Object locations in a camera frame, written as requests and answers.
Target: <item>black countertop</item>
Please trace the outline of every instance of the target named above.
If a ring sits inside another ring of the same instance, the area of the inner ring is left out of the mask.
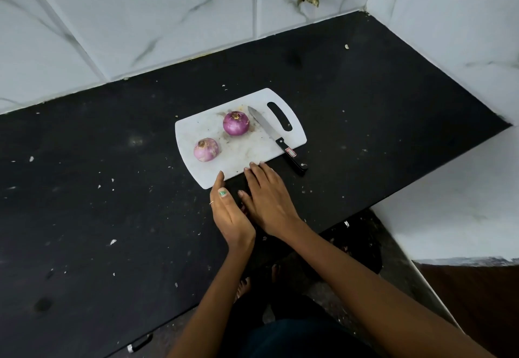
[[[0,356],[106,356],[199,302],[226,245],[175,116],[265,87],[305,129],[307,174],[270,165],[318,232],[508,127],[364,13],[2,115]]]

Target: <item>onion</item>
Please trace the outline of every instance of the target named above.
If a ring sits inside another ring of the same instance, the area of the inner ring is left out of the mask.
[[[199,161],[211,161],[220,152],[218,143],[213,138],[203,138],[198,141],[193,154]]]
[[[229,135],[243,135],[249,130],[249,118],[243,112],[229,112],[224,117],[224,130]]]

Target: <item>hand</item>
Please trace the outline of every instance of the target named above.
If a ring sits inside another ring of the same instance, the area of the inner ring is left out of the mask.
[[[224,172],[218,173],[210,197],[214,222],[224,235],[229,250],[252,251],[256,230],[224,188]]]
[[[269,235],[281,238],[287,228],[301,221],[281,177],[267,164],[250,164],[244,173],[252,198],[244,191],[238,195],[253,219]]]

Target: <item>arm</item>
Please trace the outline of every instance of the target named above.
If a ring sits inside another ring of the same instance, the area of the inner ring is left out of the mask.
[[[211,190],[211,206],[229,252],[168,358],[216,356],[241,274],[254,246],[256,231],[228,191],[222,188],[223,181],[224,175],[220,172]]]
[[[329,283],[343,304],[390,355],[491,358],[459,329],[418,304],[322,239],[297,216],[281,178],[266,164],[245,171],[252,198],[240,192],[251,215],[270,235],[289,244]]]

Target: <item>finger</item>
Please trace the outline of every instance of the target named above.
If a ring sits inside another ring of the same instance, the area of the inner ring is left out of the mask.
[[[240,208],[238,208],[236,202],[234,201],[234,198],[230,195],[229,191],[225,187],[220,187],[218,189],[218,196],[219,201],[215,202],[219,202],[220,204],[222,204],[229,213],[231,218],[236,215],[240,215],[241,217],[243,217]]]
[[[260,184],[258,183],[258,180],[252,173],[251,169],[248,167],[243,169],[243,173],[245,174],[245,178],[247,179],[247,184],[249,185],[252,195],[256,195],[260,190]]]
[[[209,194],[209,197],[211,198],[211,201],[214,201],[217,196],[217,191],[220,187],[224,186],[224,172],[220,171],[218,172],[217,179],[214,181],[213,188],[211,189],[211,193]]]
[[[247,210],[249,211],[249,213],[253,217],[256,217],[256,207],[254,206],[254,202],[252,201],[252,198],[250,197],[250,195],[248,195],[243,190],[238,191],[238,195],[239,195],[241,201],[243,202],[243,204],[245,205],[245,207],[247,208]]]
[[[265,172],[263,172],[263,170],[260,167],[258,167],[256,164],[251,163],[250,165],[251,165],[251,171],[254,172],[256,179],[258,179],[258,183],[259,183],[260,187],[264,187],[268,183],[267,175],[265,175]]]
[[[276,178],[276,174],[274,173],[274,170],[272,168],[270,168],[264,162],[261,162],[259,166],[263,170],[263,172],[265,172],[265,176],[267,177],[270,183],[277,183],[278,178]]]

